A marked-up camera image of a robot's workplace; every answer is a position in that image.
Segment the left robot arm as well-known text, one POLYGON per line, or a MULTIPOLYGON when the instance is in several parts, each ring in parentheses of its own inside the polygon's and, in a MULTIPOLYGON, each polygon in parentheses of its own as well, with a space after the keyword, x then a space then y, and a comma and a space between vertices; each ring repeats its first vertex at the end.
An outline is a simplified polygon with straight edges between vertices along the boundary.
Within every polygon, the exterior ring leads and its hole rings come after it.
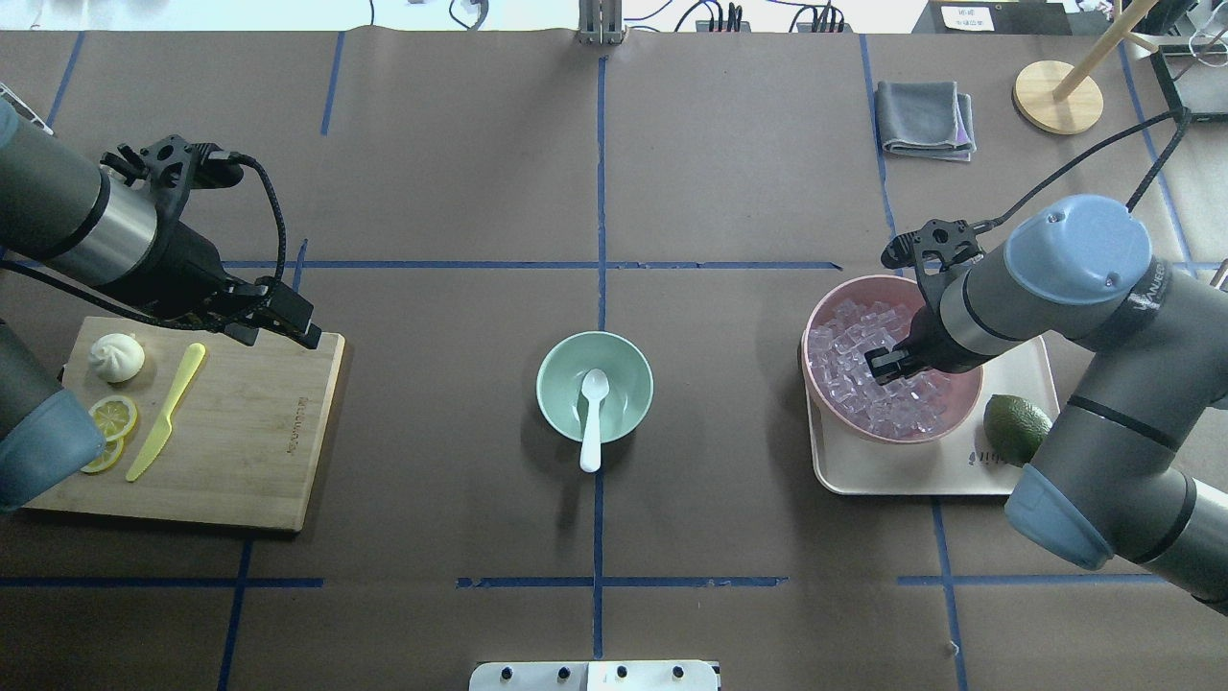
MULTIPOLYGON (((271 176, 249 155, 169 135, 120 145, 101 161, 74 152, 12 104, 1 109, 2 248, 9 272, 86 299, 131 322, 221 333, 254 345, 265 331, 316 349, 312 303, 285 284, 289 231, 271 176), (279 249, 269 276, 223 269, 212 242, 181 221, 192 191, 260 178, 279 249)), ((106 449, 79 398, 2 326, 1 504, 12 512, 106 449)))

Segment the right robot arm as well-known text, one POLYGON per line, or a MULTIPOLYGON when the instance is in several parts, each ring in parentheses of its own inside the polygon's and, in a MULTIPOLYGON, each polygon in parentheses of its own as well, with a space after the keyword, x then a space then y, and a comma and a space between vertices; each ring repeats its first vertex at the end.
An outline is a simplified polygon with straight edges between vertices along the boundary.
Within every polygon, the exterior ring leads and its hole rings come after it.
POLYGON ((1226 493, 1172 466, 1206 410, 1226 407, 1223 290, 1178 272, 1115 200, 1074 194, 992 252, 965 222, 926 223, 880 257, 915 268, 923 306, 874 380, 964 373, 1057 333, 1093 358, 1007 504, 1020 535, 1083 569, 1120 557, 1226 611, 1226 493))

